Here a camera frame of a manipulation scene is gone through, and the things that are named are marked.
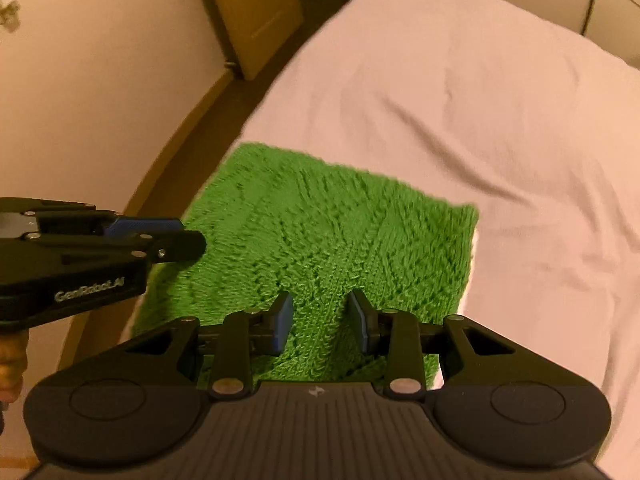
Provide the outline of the left hand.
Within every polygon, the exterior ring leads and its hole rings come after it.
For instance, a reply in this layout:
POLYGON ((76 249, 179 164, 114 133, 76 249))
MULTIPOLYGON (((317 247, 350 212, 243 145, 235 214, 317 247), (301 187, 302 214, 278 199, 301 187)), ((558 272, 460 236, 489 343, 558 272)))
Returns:
POLYGON ((21 394, 23 376, 28 367, 29 331, 0 337, 0 398, 13 403, 21 394))

